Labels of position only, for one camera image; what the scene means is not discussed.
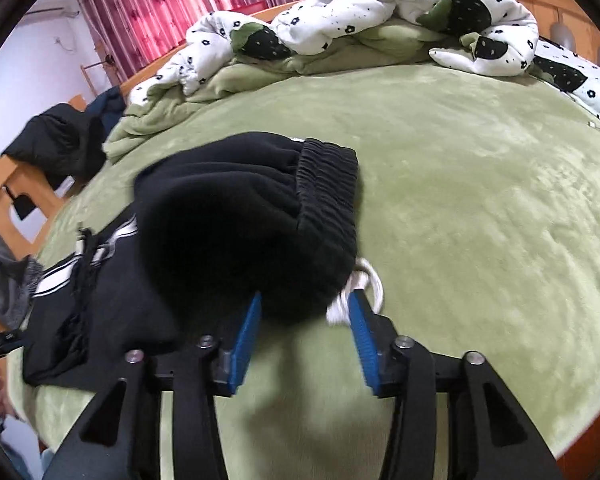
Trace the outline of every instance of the wooden bed frame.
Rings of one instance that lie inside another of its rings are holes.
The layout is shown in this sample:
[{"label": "wooden bed frame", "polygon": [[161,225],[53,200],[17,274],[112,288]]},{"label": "wooden bed frame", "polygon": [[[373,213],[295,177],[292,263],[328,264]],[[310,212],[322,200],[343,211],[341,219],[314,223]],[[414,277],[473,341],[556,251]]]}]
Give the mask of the wooden bed frame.
[{"label": "wooden bed frame", "polygon": [[[575,51],[582,57],[598,62],[600,52],[600,32],[574,0],[518,0],[524,4],[538,20],[540,34],[551,38],[552,25],[561,23],[573,34]],[[294,4],[288,3],[261,12],[254,16],[270,22],[280,12]],[[183,48],[181,45],[143,68],[140,72],[120,85],[123,95],[138,83],[155,75],[173,54]],[[82,96],[70,100],[78,110],[84,110],[86,103]],[[33,203],[44,213],[47,220],[33,243],[25,240],[13,225],[9,215],[11,200],[4,187],[9,186],[13,194],[29,195]],[[0,158],[0,234],[17,257],[36,253],[40,248],[51,220],[64,204],[66,198],[58,198],[48,186],[40,170],[16,162],[7,156]],[[567,480],[586,480],[600,463],[600,416],[592,426],[558,459]]]}]

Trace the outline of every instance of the bed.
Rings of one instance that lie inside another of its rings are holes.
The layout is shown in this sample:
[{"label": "bed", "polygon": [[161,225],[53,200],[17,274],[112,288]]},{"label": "bed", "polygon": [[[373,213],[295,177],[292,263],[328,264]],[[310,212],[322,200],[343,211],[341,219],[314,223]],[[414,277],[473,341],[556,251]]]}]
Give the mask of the bed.
[{"label": "bed", "polygon": [[[541,34],[563,23],[576,51],[598,59],[600,34],[573,0],[520,1]],[[459,98],[445,88],[468,91]],[[512,111],[502,113],[494,95]],[[600,413],[600,124],[527,76],[388,66],[290,78],[218,100],[105,167],[45,226],[40,260],[50,265],[70,252],[78,219],[95,229],[110,221],[152,160],[240,131],[307,137],[318,127],[363,161],[361,251],[382,277],[385,312],[432,351],[485,352],[568,469],[568,450]],[[377,476],[391,407],[366,391],[348,331],[321,321],[293,333],[267,330],[262,339],[241,394],[218,401],[229,473]],[[90,394],[30,388],[20,359],[10,357],[10,395],[55,448]],[[168,471],[168,396],[163,409]],[[440,449],[444,439],[440,432]],[[444,466],[442,457],[438,478]]]}]

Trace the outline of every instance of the white wall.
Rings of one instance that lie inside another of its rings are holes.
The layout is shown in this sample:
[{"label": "white wall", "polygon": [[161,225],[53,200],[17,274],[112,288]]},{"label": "white wall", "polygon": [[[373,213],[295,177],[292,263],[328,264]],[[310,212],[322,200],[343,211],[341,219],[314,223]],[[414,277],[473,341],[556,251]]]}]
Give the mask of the white wall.
[{"label": "white wall", "polygon": [[[34,115],[76,94],[90,102],[80,64],[98,61],[82,14],[23,20],[0,49],[0,153]],[[97,92],[109,88],[104,70],[90,75]]]}]

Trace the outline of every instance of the white string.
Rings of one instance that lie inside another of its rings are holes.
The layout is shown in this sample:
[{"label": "white string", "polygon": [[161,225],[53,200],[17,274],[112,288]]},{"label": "white string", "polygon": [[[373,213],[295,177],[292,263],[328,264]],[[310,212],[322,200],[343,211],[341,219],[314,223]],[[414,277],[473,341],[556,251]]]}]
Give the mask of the white string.
[{"label": "white string", "polygon": [[378,276],[376,270],[367,260],[356,258],[356,266],[349,276],[347,284],[327,309],[327,323],[330,325],[349,325],[349,294],[356,288],[365,289],[369,283],[371,283],[371,288],[374,292],[371,309],[375,314],[379,314],[380,310],[382,310],[382,302],[384,301],[384,289],[382,288],[380,276]]}]

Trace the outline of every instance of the black sweatshirt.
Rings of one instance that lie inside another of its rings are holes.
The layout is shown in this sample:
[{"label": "black sweatshirt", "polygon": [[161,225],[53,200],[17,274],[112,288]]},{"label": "black sweatshirt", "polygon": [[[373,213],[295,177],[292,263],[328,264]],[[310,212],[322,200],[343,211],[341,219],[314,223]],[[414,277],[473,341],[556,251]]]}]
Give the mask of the black sweatshirt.
[{"label": "black sweatshirt", "polygon": [[29,384],[96,390],[124,352],[159,354],[262,293],[264,316],[324,312],[356,257],[355,152],[248,132],[165,158],[134,202],[45,273]]}]

